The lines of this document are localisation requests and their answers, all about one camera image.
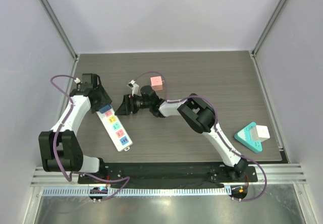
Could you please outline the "pink cube plug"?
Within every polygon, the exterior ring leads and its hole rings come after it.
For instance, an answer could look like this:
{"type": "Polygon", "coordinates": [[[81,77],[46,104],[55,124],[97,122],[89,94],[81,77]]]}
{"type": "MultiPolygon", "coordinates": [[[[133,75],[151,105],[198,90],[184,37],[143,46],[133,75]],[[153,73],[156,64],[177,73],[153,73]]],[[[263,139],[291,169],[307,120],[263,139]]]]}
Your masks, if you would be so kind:
{"type": "Polygon", "coordinates": [[[150,85],[154,91],[162,91],[164,89],[164,80],[161,76],[151,77],[150,85]]]}

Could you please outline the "white multicolour power strip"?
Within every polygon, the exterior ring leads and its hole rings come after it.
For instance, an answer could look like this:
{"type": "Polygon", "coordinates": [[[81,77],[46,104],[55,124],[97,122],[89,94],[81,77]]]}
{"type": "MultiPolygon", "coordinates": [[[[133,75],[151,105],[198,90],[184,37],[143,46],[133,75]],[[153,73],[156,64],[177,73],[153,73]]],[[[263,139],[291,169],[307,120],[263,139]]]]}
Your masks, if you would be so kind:
{"type": "Polygon", "coordinates": [[[115,115],[114,109],[111,108],[104,114],[101,114],[99,111],[97,111],[96,113],[117,151],[128,151],[133,142],[126,132],[125,128],[123,127],[118,116],[115,115]]]}

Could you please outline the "teal triangular socket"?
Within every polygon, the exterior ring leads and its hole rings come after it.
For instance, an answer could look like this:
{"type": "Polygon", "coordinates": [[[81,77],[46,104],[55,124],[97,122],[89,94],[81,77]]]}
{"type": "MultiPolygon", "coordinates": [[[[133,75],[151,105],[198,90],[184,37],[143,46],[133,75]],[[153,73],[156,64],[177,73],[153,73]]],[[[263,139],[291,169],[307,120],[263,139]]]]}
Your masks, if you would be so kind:
{"type": "Polygon", "coordinates": [[[253,141],[250,137],[250,130],[256,126],[256,122],[251,122],[234,135],[234,138],[254,153],[262,152],[262,142],[253,141]]]}

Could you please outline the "white cube plug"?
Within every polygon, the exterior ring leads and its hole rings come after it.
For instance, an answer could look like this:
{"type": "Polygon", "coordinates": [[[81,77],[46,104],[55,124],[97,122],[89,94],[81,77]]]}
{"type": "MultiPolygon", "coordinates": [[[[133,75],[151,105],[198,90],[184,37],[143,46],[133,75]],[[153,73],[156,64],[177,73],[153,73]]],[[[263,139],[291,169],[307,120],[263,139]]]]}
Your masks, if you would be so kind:
{"type": "Polygon", "coordinates": [[[253,141],[263,142],[270,138],[270,133],[267,126],[256,125],[250,130],[250,137],[253,141]]]}

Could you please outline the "blue cube plug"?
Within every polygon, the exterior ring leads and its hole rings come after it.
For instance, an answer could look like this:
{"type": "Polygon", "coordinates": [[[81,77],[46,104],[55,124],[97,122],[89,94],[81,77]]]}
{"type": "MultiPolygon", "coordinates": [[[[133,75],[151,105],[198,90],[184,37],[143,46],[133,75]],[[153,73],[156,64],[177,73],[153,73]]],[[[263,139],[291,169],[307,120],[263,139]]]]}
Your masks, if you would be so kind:
{"type": "Polygon", "coordinates": [[[101,114],[104,114],[105,112],[109,111],[111,108],[112,108],[111,105],[110,104],[107,104],[107,105],[103,106],[102,108],[100,108],[98,111],[101,114]]]}

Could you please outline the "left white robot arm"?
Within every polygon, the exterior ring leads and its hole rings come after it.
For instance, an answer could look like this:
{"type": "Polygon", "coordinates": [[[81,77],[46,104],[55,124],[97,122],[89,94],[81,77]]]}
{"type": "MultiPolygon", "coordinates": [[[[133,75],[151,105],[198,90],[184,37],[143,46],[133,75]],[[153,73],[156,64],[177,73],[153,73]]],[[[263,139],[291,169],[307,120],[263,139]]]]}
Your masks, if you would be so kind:
{"type": "Polygon", "coordinates": [[[81,78],[71,76],[76,88],[70,93],[61,89],[54,80],[51,84],[68,100],[68,105],[58,122],[49,130],[42,131],[38,137],[42,167],[46,172],[60,172],[72,180],[72,174],[89,174],[95,183],[102,183],[107,178],[104,161],[100,157],[89,157],[83,154],[77,140],[78,129],[90,111],[102,113],[112,102],[105,91],[100,76],[84,73],[81,78]]]}

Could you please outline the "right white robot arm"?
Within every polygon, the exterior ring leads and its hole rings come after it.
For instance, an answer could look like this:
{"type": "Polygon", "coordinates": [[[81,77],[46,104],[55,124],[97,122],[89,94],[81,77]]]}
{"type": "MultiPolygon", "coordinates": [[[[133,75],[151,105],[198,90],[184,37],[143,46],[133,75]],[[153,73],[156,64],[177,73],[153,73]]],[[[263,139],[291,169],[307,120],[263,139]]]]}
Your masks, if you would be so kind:
{"type": "Polygon", "coordinates": [[[214,107],[205,98],[192,93],[183,99],[166,100],[160,98],[151,86],[143,86],[140,95],[131,93],[123,96],[116,115],[127,116],[140,109],[148,109],[157,118],[181,116],[194,132],[203,135],[217,150],[232,181],[245,177],[247,159],[223,133],[214,107]]]}

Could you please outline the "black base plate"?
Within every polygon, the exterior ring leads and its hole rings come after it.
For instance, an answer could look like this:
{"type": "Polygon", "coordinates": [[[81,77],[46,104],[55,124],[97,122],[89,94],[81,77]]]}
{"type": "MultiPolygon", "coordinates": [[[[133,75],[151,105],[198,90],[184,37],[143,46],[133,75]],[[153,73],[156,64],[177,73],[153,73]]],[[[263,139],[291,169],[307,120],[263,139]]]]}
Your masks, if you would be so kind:
{"type": "Polygon", "coordinates": [[[248,166],[241,177],[233,177],[222,162],[106,163],[104,179],[129,177],[133,189],[205,189],[225,183],[258,181],[255,167],[248,166]]]}

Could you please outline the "aluminium frame rail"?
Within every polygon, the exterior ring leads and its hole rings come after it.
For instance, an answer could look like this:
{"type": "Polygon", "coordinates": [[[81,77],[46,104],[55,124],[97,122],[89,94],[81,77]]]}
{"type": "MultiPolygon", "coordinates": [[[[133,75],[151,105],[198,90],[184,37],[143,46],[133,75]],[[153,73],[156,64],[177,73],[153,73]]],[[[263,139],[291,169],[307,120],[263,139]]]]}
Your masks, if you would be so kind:
{"type": "MultiPolygon", "coordinates": [[[[306,184],[306,177],[301,166],[297,163],[291,164],[264,164],[262,166],[268,184],[306,184]]],[[[78,176],[72,175],[72,181],[68,182],[63,174],[58,172],[45,172],[42,167],[37,167],[32,180],[31,187],[45,186],[71,186],[77,185],[78,176]]]]}

